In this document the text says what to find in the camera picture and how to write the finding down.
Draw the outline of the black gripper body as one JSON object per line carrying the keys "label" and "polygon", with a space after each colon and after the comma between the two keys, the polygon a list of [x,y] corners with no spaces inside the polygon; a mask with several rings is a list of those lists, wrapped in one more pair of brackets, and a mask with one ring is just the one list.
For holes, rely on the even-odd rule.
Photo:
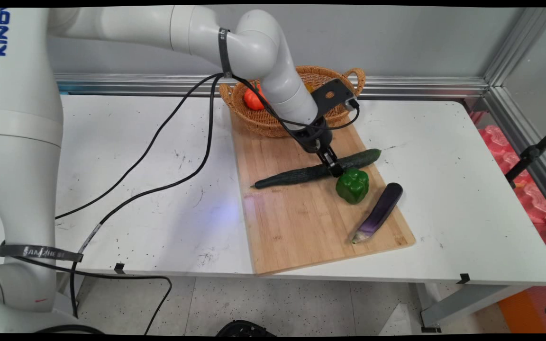
{"label": "black gripper body", "polygon": [[332,132],[324,116],[311,123],[314,127],[294,130],[294,139],[307,153],[325,153],[331,147]]}

